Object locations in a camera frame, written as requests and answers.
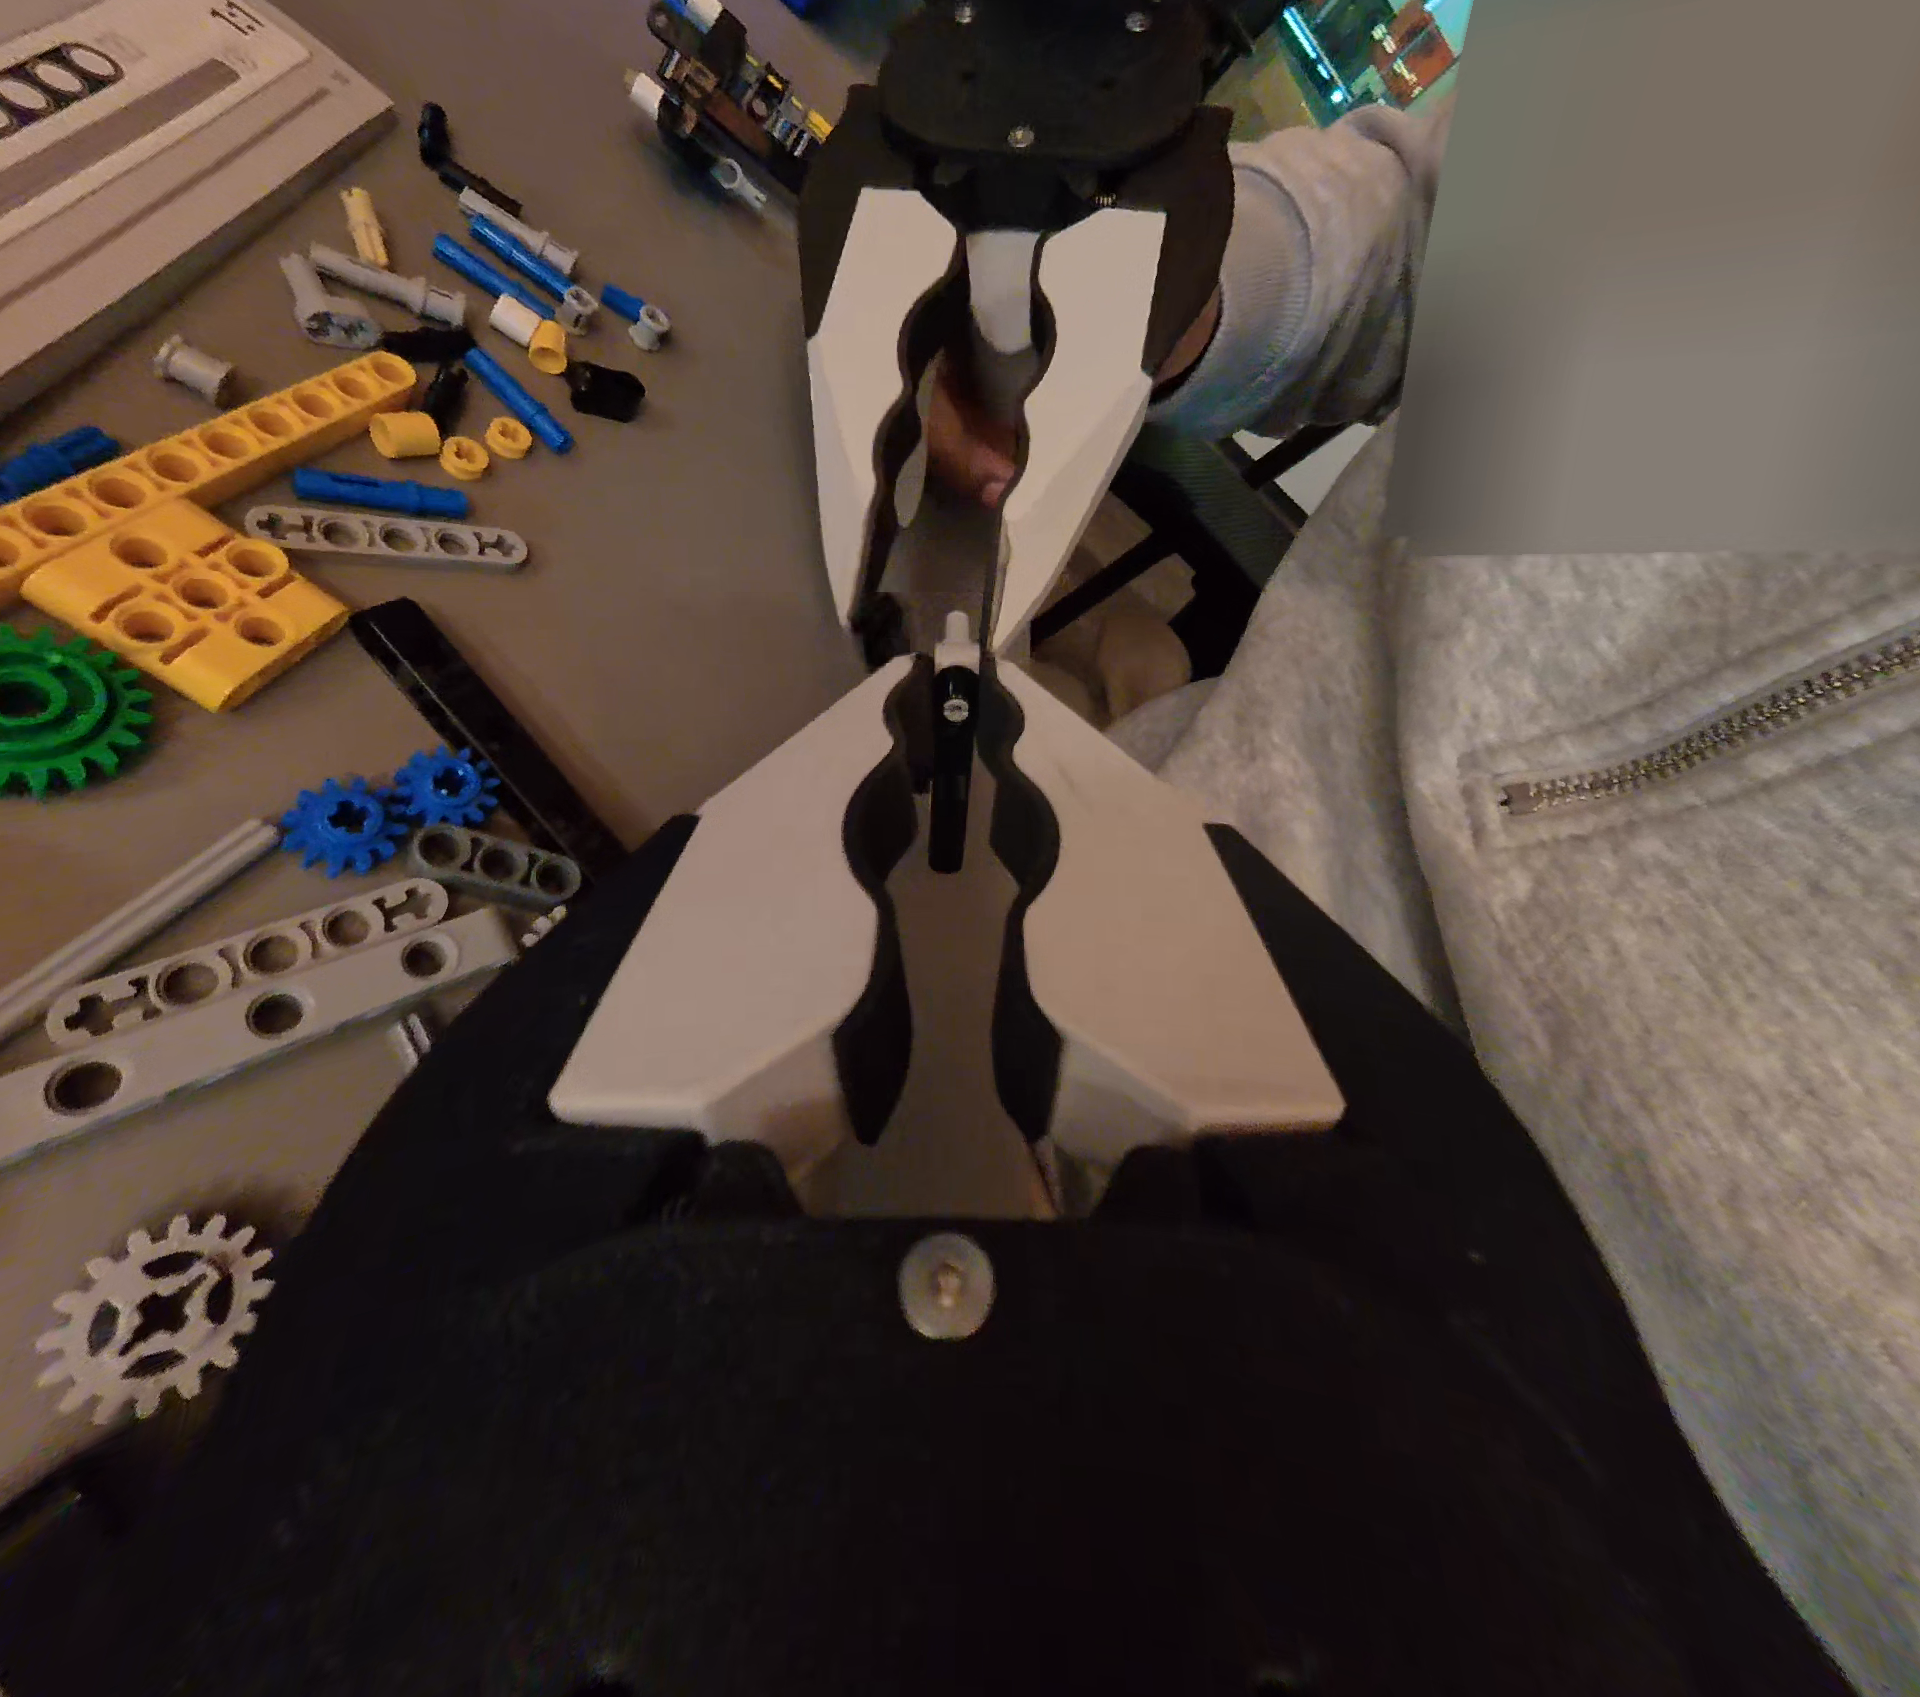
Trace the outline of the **person in grey hoodie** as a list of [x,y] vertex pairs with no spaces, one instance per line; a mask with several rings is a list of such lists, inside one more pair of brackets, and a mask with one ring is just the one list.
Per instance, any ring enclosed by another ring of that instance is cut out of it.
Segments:
[[1416,557],[1392,455],[1115,738],[1474,1046],[1743,1537],[1915,1695],[1915,560]]

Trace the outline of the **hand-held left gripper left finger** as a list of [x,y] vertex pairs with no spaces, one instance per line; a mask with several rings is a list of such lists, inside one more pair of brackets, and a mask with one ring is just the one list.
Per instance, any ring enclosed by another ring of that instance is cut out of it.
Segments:
[[756,1141],[807,1179],[872,1145],[911,1065],[890,872],[918,839],[897,656],[694,816],[549,1107],[571,1125]]

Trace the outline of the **person's right hand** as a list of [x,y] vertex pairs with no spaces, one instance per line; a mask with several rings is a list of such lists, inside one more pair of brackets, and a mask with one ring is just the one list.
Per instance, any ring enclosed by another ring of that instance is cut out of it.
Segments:
[[932,479],[967,500],[1001,504],[1013,489],[1021,448],[1016,362],[943,351],[924,372],[918,416]]

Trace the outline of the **black lego axle white tip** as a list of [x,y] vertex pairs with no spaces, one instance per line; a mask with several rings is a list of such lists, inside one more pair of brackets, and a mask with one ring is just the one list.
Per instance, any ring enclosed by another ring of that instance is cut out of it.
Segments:
[[927,869],[956,875],[967,869],[973,738],[979,738],[982,651],[973,617],[956,608],[932,656],[932,824]]

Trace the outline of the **long thin grey lego liftarm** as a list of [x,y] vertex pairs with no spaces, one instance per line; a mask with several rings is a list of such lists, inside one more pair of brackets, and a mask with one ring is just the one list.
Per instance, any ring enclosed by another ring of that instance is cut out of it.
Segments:
[[428,931],[451,917],[451,893],[432,875],[402,875],[318,910],[270,921],[241,936],[172,949],[158,962],[97,975],[61,988],[45,1031],[54,1048],[140,1028],[158,1016],[198,1011],[219,994],[335,962],[360,945]]

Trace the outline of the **long yellow lego beam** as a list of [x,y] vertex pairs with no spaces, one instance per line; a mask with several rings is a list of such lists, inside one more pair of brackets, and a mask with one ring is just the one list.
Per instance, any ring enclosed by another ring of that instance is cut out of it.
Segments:
[[364,351],[3,504],[3,610],[21,603],[38,566],[103,539],[111,528],[124,528],[163,500],[215,509],[241,498],[360,440],[373,416],[398,410],[413,386],[413,364],[391,351]]

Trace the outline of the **short grey lego beam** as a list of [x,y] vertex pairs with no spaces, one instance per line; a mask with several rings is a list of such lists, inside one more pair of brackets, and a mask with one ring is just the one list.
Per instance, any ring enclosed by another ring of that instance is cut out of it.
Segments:
[[555,910],[584,893],[584,869],[571,858],[451,823],[420,824],[407,839],[407,863],[483,904],[522,910]]

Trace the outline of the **black chair frame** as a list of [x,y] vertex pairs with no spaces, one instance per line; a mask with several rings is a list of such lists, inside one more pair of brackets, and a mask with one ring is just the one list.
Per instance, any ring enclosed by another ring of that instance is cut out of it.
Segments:
[[1111,494],[1149,528],[1147,539],[1069,590],[1069,599],[1043,608],[1034,617],[1034,646],[1108,608],[1159,565],[1181,560],[1194,596],[1169,626],[1188,655],[1194,678],[1220,678],[1265,587],[1308,528],[1308,509],[1280,484],[1308,455],[1312,448],[1304,442],[1280,448],[1280,467],[1271,468],[1233,440],[1141,429]]

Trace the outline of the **long black lego beam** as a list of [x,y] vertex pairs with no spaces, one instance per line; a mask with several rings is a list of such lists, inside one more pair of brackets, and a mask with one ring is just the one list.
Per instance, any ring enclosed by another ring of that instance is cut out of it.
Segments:
[[626,862],[619,832],[587,806],[428,608],[413,599],[360,608],[350,613],[350,630],[443,743],[475,753],[494,772],[509,816],[532,844],[571,858],[587,880]]

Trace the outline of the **white and yellow lego pin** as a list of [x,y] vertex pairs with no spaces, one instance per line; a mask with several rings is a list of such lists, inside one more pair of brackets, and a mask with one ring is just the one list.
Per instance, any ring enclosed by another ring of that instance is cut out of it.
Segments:
[[571,369],[569,334],[555,316],[544,316],[540,304],[515,295],[496,295],[489,304],[489,330],[509,343],[515,343],[540,377],[550,380],[569,377]]

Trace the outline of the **person's right forearm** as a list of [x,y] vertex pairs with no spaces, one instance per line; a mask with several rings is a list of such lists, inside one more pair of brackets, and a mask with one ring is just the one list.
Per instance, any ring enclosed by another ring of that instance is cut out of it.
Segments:
[[1233,149],[1220,316],[1201,362],[1155,392],[1155,424],[1289,440],[1392,416],[1451,119],[1444,94]]

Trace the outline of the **large white lego gear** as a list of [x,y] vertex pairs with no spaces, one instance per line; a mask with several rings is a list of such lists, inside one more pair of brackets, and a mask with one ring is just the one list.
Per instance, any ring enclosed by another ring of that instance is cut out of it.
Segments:
[[35,1385],[60,1393],[61,1415],[84,1413],[93,1429],[197,1400],[211,1372],[236,1369],[274,1290],[270,1273],[274,1253],[224,1214],[133,1230],[54,1297],[54,1331],[35,1342]]

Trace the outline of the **thick grey lego beam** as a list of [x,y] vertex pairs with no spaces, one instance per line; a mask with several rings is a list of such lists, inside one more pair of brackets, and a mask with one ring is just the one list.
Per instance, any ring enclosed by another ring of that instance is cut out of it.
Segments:
[[407,1012],[423,998],[509,962],[515,962],[515,927],[483,906],[15,1067],[3,1076],[3,1162],[84,1140],[342,1028]]

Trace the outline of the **small blue lego gear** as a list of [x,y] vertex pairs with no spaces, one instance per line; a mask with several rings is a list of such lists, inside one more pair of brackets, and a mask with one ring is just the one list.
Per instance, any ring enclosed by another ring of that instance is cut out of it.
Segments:
[[412,829],[483,829],[499,806],[494,767],[475,753],[413,753],[386,786],[386,811]]
[[394,815],[386,786],[350,773],[301,789],[295,811],[279,816],[279,832],[282,853],[295,853],[301,869],[369,875],[398,853],[407,823]]

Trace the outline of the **blue lego axle pin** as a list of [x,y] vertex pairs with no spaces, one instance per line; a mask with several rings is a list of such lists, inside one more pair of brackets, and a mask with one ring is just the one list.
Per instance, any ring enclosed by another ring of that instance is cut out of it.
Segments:
[[483,343],[469,343],[460,364],[544,451],[574,451],[574,435]]

